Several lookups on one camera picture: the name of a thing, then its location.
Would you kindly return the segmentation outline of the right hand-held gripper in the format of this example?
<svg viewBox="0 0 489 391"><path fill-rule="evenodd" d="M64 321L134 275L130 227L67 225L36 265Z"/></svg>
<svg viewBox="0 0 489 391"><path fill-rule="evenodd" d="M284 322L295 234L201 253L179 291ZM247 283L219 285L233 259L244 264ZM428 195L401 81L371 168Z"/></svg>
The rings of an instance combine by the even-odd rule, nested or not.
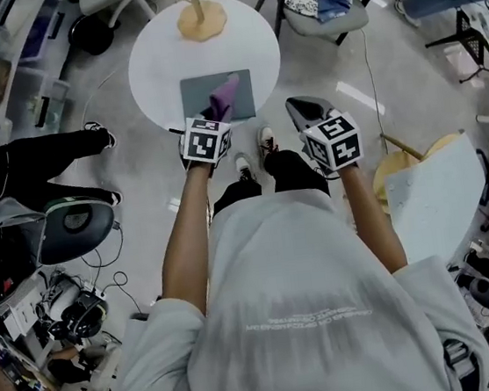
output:
<svg viewBox="0 0 489 391"><path fill-rule="evenodd" d="M302 151L325 179L338 178L339 170L363 158L361 131L349 113L326 99L304 95L287 98L284 106L303 142Z"/></svg>

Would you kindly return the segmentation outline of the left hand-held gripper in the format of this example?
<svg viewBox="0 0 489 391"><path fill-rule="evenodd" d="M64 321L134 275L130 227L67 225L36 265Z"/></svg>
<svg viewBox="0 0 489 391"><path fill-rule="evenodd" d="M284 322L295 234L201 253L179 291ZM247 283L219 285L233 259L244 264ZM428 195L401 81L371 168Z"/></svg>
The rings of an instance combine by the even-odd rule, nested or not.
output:
<svg viewBox="0 0 489 391"><path fill-rule="evenodd" d="M221 158L231 148L232 127L229 123L205 118L186 118L179 140L179 155L186 170L208 165L211 177Z"/></svg>

